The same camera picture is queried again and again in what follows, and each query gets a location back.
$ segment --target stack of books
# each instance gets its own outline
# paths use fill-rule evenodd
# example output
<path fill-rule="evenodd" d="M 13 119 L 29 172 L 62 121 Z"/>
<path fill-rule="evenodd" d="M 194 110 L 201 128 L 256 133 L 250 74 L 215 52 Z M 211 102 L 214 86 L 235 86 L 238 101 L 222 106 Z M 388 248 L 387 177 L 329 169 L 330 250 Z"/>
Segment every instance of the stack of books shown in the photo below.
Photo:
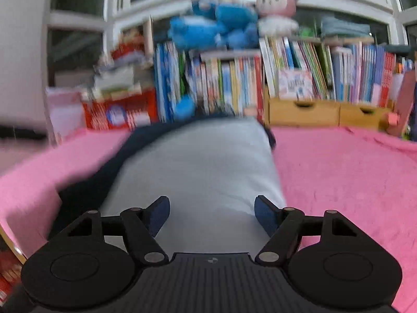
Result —
<path fill-rule="evenodd" d="M 178 52 L 173 43 L 157 45 L 156 89 L 160 119 L 174 119 L 184 95 L 206 114 L 219 110 L 263 117 L 259 50 Z"/>
<path fill-rule="evenodd" d="M 384 46 L 336 47 L 286 37 L 260 39 L 259 44 L 271 97 L 387 106 L 396 56 Z"/>
<path fill-rule="evenodd" d="M 303 70 L 311 73 L 313 95 L 319 99 L 332 98 L 333 72 L 330 48 L 316 41 L 284 38 L 259 40 L 270 97 L 285 97 L 279 87 L 279 74 L 285 70 Z"/>
<path fill-rule="evenodd" d="M 393 80 L 395 54 L 383 46 L 334 47 L 335 100 L 386 107 Z"/>

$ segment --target drawer handle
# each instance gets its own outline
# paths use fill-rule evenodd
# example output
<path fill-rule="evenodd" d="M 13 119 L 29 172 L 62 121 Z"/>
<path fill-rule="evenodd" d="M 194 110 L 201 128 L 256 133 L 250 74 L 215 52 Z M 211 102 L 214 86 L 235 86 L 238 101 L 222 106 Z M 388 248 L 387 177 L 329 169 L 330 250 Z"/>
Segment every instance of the drawer handle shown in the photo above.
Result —
<path fill-rule="evenodd" d="M 373 109 L 366 109 L 366 108 L 362 108 L 359 107 L 359 109 L 362 111 L 362 113 L 364 113 L 365 115 L 372 115 L 375 113 L 375 111 Z"/>
<path fill-rule="evenodd" d="M 299 103 L 297 101 L 294 102 L 294 104 L 298 107 L 298 108 L 304 108 L 304 109 L 309 109 L 309 108 L 313 108 L 315 106 L 314 103 Z"/>

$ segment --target book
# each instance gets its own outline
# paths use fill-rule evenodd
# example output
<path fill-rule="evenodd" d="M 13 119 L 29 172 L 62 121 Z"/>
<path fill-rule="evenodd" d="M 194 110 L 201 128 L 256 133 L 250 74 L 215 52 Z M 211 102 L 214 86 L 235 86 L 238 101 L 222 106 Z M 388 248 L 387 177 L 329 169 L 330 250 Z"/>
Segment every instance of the book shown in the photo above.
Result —
<path fill-rule="evenodd" d="M 243 73 L 242 73 L 242 77 L 243 77 L 243 83 L 242 83 L 242 95 L 243 95 L 243 99 L 242 99 L 242 103 L 243 105 L 248 105 L 249 104 L 249 94 L 250 94 L 250 72 L 249 72 L 249 59 L 247 58 L 243 58 L 242 59 L 242 64 L 243 64 Z"/>
<path fill-rule="evenodd" d="M 375 74 L 374 84 L 372 87 L 371 104 L 378 106 L 379 97 L 381 95 L 381 83 L 382 75 L 384 72 L 384 61 L 385 61 L 385 49 L 382 46 L 377 46 L 376 62 L 375 62 Z"/>
<path fill-rule="evenodd" d="M 356 93 L 356 45 L 347 45 L 346 48 L 349 48 L 352 51 L 352 76 L 350 83 L 349 102 L 354 102 Z"/>
<path fill-rule="evenodd" d="M 224 102 L 222 62 L 217 60 L 219 100 Z"/>
<path fill-rule="evenodd" d="M 312 58 L 313 58 L 313 61 L 314 61 L 314 67 L 317 70 L 318 79 L 319 79 L 319 82 L 320 82 L 320 89 L 321 89 L 321 92 L 322 92 L 322 98 L 328 99 L 326 82 L 325 82 L 325 79 L 324 79 L 323 71 L 320 67 L 320 63 L 318 61 L 318 56 L 317 56 L 316 49 L 314 48 L 314 45 L 312 43 L 308 43 L 308 46 L 310 47 L 311 55 L 312 55 Z"/>
<path fill-rule="evenodd" d="M 236 60 L 230 62 L 230 77 L 232 82 L 232 103 L 235 114 L 239 113 L 238 106 L 238 82 L 236 74 Z"/>
<path fill-rule="evenodd" d="M 209 95 L 209 90 L 208 90 L 208 83 L 207 83 L 207 71 L 206 71 L 206 64 L 204 62 L 202 62 L 200 64 L 200 70 L 201 70 L 201 84 L 202 84 L 202 90 L 203 90 L 203 105 L 204 105 L 204 110 L 206 111 L 206 113 L 209 113 L 210 109 L 209 109 L 209 102 L 208 102 L 208 95 Z"/>
<path fill-rule="evenodd" d="M 190 94 L 194 102 L 197 103 L 197 72 L 195 71 L 194 58 L 188 56 L 189 61 L 187 60 L 187 79 L 190 86 Z"/>
<path fill-rule="evenodd" d="M 168 48 L 168 52 L 170 54 L 170 68 L 169 68 L 170 88 L 172 90 L 172 99 L 174 100 L 173 107 L 175 107 L 176 100 L 181 99 L 180 73 L 179 73 L 180 56 L 173 43 L 171 42 L 166 43 L 165 46 L 166 48 Z"/>
<path fill-rule="evenodd" d="M 213 86 L 213 70 L 211 68 L 211 60 L 206 62 L 206 76 L 207 76 L 207 95 L 208 95 L 208 109 L 212 113 L 215 109 L 214 86 Z"/>
<path fill-rule="evenodd" d="M 386 107 L 388 102 L 389 89 L 393 81 L 393 71 L 395 67 L 395 54 L 384 54 L 384 73 L 381 83 L 381 95 L 379 97 L 379 107 Z"/>
<path fill-rule="evenodd" d="M 364 101 L 371 102 L 372 97 L 372 86 L 374 84 L 375 75 L 375 60 L 376 60 L 376 49 L 374 45 L 369 45 L 369 63 L 368 63 L 368 79 L 366 82 L 366 92 Z"/>
<path fill-rule="evenodd" d="M 236 63 L 236 77 L 237 77 L 237 92 L 238 92 L 238 110 L 239 110 L 239 114 L 243 113 L 243 107 L 245 105 L 245 92 L 244 92 L 244 76 L 243 76 L 243 59 L 239 58 L 239 59 L 235 59 L 235 63 Z"/>
<path fill-rule="evenodd" d="M 347 96 L 349 93 L 349 86 L 347 84 L 348 81 L 348 56 L 347 53 L 343 53 L 342 54 L 342 64 L 343 64 L 343 73 L 342 73 L 342 77 L 343 77 L 343 93 L 342 93 L 342 101 L 347 101 Z"/>
<path fill-rule="evenodd" d="M 255 58 L 249 60 L 249 74 L 250 74 L 250 97 L 249 103 L 251 105 L 258 104 L 257 95 L 257 82 L 256 82 L 256 70 L 255 70 Z"/>
<path fill-rule="evenodd" d="M 179 79 L 179 85 L 180 85 L 180 95 L 177 97 L 177 100 L 180 101 L 182 97 L 187 94 L 189 91 L 186 88 L 185 81 L 182 78 L 183 74 L 185 72 L 185 53 L 182 52 L 178 55 L 178 79 Z"/>
<path fill-rule="evenodd" d="M 344 55 L 349 53 L 348 48 L 335 47 L 332 49 L 332 62 L 334 72 L 335 94 L 337 101 L 343 101 L 345 96 Z"/>
<path fill-rule="evenodd" d="M 330 74 L 332 76 L 333 91 L 332 91 L 331 99 L 336 100 L 336 84 L 334 83 L 334 70 L 333 70 L 333 62 L 332 62 L 332 54 L 330 52 L 330 46 L 326 46 L 326 56 L 327 56 L 327 60 L 329 62 Z"/>
<path fill-rule="evenodd" d="M 332 75 L 330 73 L 330 64 L 328 62 L 325 45 L 320 43 L 320 44 L 314 45 L 314 48 L 316 49 L 318 62 L 320 63 L 320 67 L 321 67 L 322 72 L 324 74 L 324 80 L 326 82 L 326 87 L 327 87 L 327 89 L 331 89 L 333 82 L 332 82 Z"/>
<path fill-rule="evenodd" d="M 275 42 L 278 47 L 278 56 L 279 56 L 280 62 L 282 62 L 282 65 L 280 65 L 280 68 L 289 68 L 287 52 L 286 52 L 282 37 L 275 39 Z"/>
<path fill-rule="evenodd" d="M 220 90 L 219 90 L 219 79 L 218 79 L 218 62 L 216 59 L 210 60 L 210 67 L 211 67 L 211 79 L 213 85 L 213 100 L 217 103 L 220 100 Z"/>
<path fill-rule="evenodd" d="M 193 81 L 195 84 L 195 99 L 197 103 L 203 100 L 203 87 L 201 84 L 201 67 L 198 57 L 191 58 L 191 69 L 193 73 Z"/>
<path fill-rule="evenodd" d="M 320 79 L 320 73 L 319 73 L 320 68 L 317 66 L 316 61 L 314 59 L 314 54 L 312 52 L 311 44 L 302 43 L 302 50 L 306 56 L 306 61 L 309 67 L 309 71 L 311 72 L 313 76 L 313 82 L 316 85 L 316 97 L 320 99 L 326 98 L 325 87 L 323 86 L 322 81 Z"/>
<path fill-rule="evenodd" d="M 163 45 L 157 44 L 156 46 L 156 69 L 155 69 L 155 81 L 156 81 L 156 98 L 158 103 L 158 115 L 162 121 L 166 121 L 166 112 L 164 105 L 164 92 L 162 81 L 162 68 L 163 68 Z"/>
<path fill-rule="evenodd" d="M 278 77 L 279 97 L 281 99 L 314 99 L 311 72 L 298 69 L 283 69 L 279 71 Z"/>
<path fill-rule="evenodd" d="M 271 98 L 274 98 L 276 96 L 274 72 L 272 70 L 270 55 L 267 49 L 265 38 L 259 39 L 259 48 L 261 49 L 261 53 L 262 53 L 262 61 L 263 61 L 263 67 L 265 70 L 266 84 L 268 85 L 269 96 Z"/>
<path fill-rule="evenodd" d="M 303 54 L 301 53 L 300 45 L 297 41 L 291 41 L 290 47 L 292 48 L 293 58 L 297 67 L 302 70 L 308 70 L 307 64 L 304 61 Z"/>
<path fill-rule="evenodd" d="M 202 61 L 209 61 L 212 59 L 216 60 L 234 60 L 239 57 L 255 57 L 259 56 L 261 53 L 257 49 L 244 49 L 244 50 L 213 50 L 207 51 L 200 54 Z"/>
<path fill-rule="evenodd" d="M 356 77 L 355 77 L 355 56 L 353 54 L 353 52 L 351 54 L 349 54 L 349 95 L 348 95 L 348 101 L 352 102 L 352 95 L 354 93 L 355 90 L 355 81 L 356 81 Z"/>
<path fill-rule="evenodd" d="M 356 52 L 356 81 L 353 102 L 358 103 L 360 98 L 360 89 L 362 81 L 362 60 L 363 60 L 363 45 L 358 43 L 355 45 Z"/>
<path fill-rule="evenodd" d="M 360 94 L 359 94 L 359 101 L 365 100 L 366 95 L 366 82 L 368 81 L 368 63 L 369 63 L 369 48 L 368 46 L 363 47 L 363 55 L 362 55 L 362 78 L 361 78 L 361 87 L 360 87 Z"/>
<path fill-rule="evenodd" d="M 261 77 L 261 58 L 254 58 L 255 65 L 255 76 L 256 76 L 256 98 L 257 98 L 257 111 L 258 111 L 258 120 L 263 120 L 263 85 Z"/>
<path fill-rule="evenodd" d="M 294 68 L 294 62 L 292 60 L 291 48 L 289 47 L 288 37 L 284 37 L 282 41 L 284 43 L 285 54 L 286 54 L 287 61 L 288 61 L 288 67 Z"/>
<path fill-rule="evenodd" d="M 172 120 L 176 105 L 175 94 L 172 90 L 172 85 L 170 84 L 170 77 L 172 75 L 172 72 L 170 71 L 172 68 L 170 66 L 170 60 L 172 59 L 172 57 L 170 56 L 169 45 L 171 44 L 172 43 L 165 43 L 162 50 L 162 87 L 164 93 L 164 107 L 167 121 Z"/>
<path fill-rule="evenodd" d="M 270 54 L 272 55 L 271 65 L 274 68 L 274 72 L 276 72 L 281 67 L 281 60 L 278 44 L 274 38 L 268 37 L 268 47 L 270 48 Z"/>
<path fill-rule="evenodd" d="M 230 105 L 230 107 L 233 108 L 232 80 L 230 74 L 230 65 L 228 63 L 222 63 L 222 78 L 224 103 L 226 105 Z"/>

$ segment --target stuffed animal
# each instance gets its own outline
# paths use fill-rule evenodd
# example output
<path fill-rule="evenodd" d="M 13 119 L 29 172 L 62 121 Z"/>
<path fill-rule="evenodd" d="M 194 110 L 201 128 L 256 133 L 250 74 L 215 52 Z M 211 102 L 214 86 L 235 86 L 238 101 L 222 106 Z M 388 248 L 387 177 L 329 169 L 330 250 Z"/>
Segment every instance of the stuffed animal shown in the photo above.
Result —
<path fill-rule="evenodd" d="M 258 14 L 238 0 L 191 0 L 194 16 L 171 20 L 168 36 L 179 50 L 256 47 Z"/>
<path fill-rule="evenodd" d="M 288 36 L 298 31 L 298 23 L 291 19 L 296 12 L 297 1 L 256 0 L 256 9 L 261 17 L 258 21 L 259 35 Z"/>
<path fill-rule="evenodd" d="M 168 36 L 178 50 L 208 50 L 216 47 L 215 37 L 228 29 L 219 22 L 202 16 L 180 16 L 170 21 Z"/>
<path fill-rule="evenodd" d="M 220 3 L 215 14 L 217 22 L 221 22 L 229 30 L 244 30 L 248 24 L 258 21 L 255 9 L 241 3 Z"/>
<path fill-rule="evenodd" d="M 258 43 L 258 29 L 255 23 L 248 24 L 245 30 L 235 29 L 224 36 L 216 37 L 218 47 L 226 46 L 230 49 L 257 48 Z"/>

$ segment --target pink blanket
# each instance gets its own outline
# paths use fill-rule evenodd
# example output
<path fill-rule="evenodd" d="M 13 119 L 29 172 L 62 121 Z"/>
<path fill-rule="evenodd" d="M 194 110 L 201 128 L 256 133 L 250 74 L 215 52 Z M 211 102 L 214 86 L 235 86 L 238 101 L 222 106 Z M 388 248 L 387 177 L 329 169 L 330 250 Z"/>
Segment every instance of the pink blanket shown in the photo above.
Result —
<path fill-rule="evenodd" d="M 417 312 L 417 144 L 360 129 L 272 132 L 288 205 L 336 209 L 381 244 L 403 270 L 395 308 Z"/>
<path fill-rule="evenodd" d="M 26 257 L 46 242 L 60 205 L 57 189 L 98 170 L 128 134 L 87 132 L 34 155 L 0 178 L 0 225 Z"/>
<path fill-rule="evenodd" d="M 274 128 L 284 195 L 308 215 L 337 209 L 399 260 L 395 307 L 417 311 L 417 144 L 366 130 Z M 45 243 L 56 189 L 96 171 L 127 132 L 90 133 L 27 160 L 0 178 L 0 224 L 24 252 Z"/>

